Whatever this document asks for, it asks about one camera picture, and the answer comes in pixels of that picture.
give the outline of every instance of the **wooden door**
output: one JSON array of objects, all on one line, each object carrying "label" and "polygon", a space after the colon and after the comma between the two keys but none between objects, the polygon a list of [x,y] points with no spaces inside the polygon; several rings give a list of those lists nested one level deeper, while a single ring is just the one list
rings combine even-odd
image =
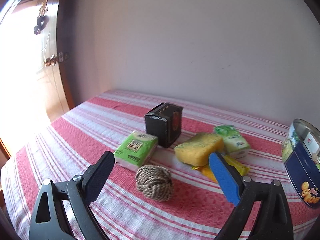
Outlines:
[{"label": "wooden door", "polygon": [[0,148],[8,157],[74,107],[63,69],[68,52],[57,48],[59,1],[21,0],[0,25]]}]

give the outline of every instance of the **door handle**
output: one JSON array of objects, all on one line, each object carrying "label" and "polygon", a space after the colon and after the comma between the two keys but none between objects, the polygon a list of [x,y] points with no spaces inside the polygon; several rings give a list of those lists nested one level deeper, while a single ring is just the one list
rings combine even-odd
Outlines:
[{"label": "door handle", "polygon": [[69,53],[59,52],[58,56],[52,54],[51,57],[48,57],[44,60],[44,66],[54,66],[57,62],[63,62],[69,58]]},{"label": "door handle", "polygon": [[44,14],[48,11],[47,7],[48,0],[43,0],[41,7],[39,9],[39,16],[37,17],[37,25],[34,28],[35,35],[41,33],[44,29],[45,25],[48,22],[48,17],[44,16]]}]

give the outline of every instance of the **twine ball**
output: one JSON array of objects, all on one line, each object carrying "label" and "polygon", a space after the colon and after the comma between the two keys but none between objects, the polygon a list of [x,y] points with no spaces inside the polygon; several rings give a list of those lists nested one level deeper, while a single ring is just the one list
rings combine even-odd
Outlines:
[{"label": "twine ball", "polygon": [[173,183],[170,172],[161,166],[145,165],[136,173],[137,190],[148,198],[167,201],[172,197]]}]

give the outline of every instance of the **black paper box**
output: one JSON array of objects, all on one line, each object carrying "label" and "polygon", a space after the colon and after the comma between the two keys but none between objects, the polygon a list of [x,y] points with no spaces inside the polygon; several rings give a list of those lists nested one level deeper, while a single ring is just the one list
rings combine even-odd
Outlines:
[{"label": "black paper box", "polygon": [[159,145],[168,148],[181,133],[182,107],[161,103],[151,109],[144,118],[148,134],[158,137]]}]

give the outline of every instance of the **red striped tablecloth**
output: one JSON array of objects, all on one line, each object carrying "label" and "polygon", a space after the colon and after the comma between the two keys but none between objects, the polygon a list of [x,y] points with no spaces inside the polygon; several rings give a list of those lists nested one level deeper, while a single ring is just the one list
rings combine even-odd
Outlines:
[{"label": "red striped tablecloth", "polygon": [[[174,196],[160,203],[145,198],[135,188],[134,172],[116,165],[91,209],[110,239],[212,239],[230,215],[218,184],[180,163],[173,147],[197,132],[212,132],[215,125],[231,124],[252,146],[240,159],[250,167],[249,175],[260,182],[281,181],[291,211],[295,239],[310,229],[318,210],[309,209],[290,184],[280,157],[280,143],[288,127],[244,114],[190,103],[114,90],[92,98],[53,122],[31,139],[1,170],[4,197],[13,226],[28,239],[35,199],[42,181],[69,180],[82,174],[106,151],[115,151],[133,131],[145,132],[144,114],[161,102],[183,106],[182,134],[168,149],[158,147],[151,164],[168,168],[174,181]],[[78,239],[70,204],[67,216]],[[246,239],[259,209],[254,205],[241,234]]]}]

